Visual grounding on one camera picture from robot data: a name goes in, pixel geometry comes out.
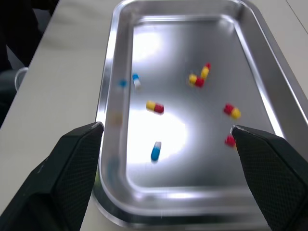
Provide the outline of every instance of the capsule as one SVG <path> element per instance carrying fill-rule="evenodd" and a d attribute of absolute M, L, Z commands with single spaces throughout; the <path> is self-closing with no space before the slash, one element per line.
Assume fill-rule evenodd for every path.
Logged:
<path fill-rule="evenodd" d="M 208 76 L 208 73 L 210 72 L 210 69 L 211 69 L 211 64 L 210 63 L 207 63 L 203 68 L 202 68 L 202 71 L 201 71 L 201 78 L 206 80 L 207 79 L 207 76 Z"/>
<path fill-rule="evenodd" d="M 141 87 L 139 76 L 137 74 L 133 74 L 132 78 L 133 78 L 135 89 L 139 89 Z"/>
<path fill-rule="evenodd" d="M 161 142 L 155 142 L 154 147 L 152 149 L 152 153 L 151 153 L 151 160 L 153 161 L 158 160 L 161 147 L 162 147 Z"/>
<path fill-rule="evenodd" d="M 198 87 L 202 87 L 204 84 L 204 79 L 202 78 L 198 78 L 196 75 L 194 74 L 190 74 L 189 75 L 189 82 L 198 86 Z"/>
<path fill-rule="evenodd" d="M 232 135 L 227 136 L 225 143 L 229 147 L 236 148 L 235 139 Z"/>
<path fill-rule="evenodd" d="M 164 112 L 164 106 L 153 101 L 148 101 L 146 103 L 146 108 L 160 114 Z"/>
<path fill-rule="evenodd" d="M 234 107 L 232 104 L 227 103 L 223 111 L 231 116 L 233 119 L 238 119 L 241 117 L 241 112 L 237 107 Z"/>

